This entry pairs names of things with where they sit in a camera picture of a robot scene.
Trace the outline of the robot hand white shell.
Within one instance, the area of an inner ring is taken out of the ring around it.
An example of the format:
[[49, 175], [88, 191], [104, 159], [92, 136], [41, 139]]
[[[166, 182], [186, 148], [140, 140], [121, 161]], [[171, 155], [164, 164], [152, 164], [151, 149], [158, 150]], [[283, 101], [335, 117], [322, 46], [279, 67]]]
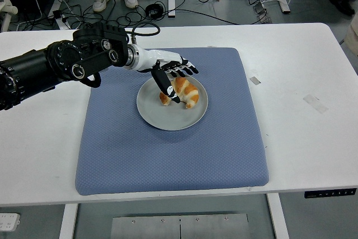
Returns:
[[176, 103], [180, 102], [180, 98], [177, 96], [167, 73], [174, 77], [177, 75], [184, 77], [183, 72], [189, 75], [199, 72], [190, 61], [178, 53], [155, 49], [139, 49], [136, 67], [133, 67], [133, 70], [142, 73], [150, 72], [161, 92]]

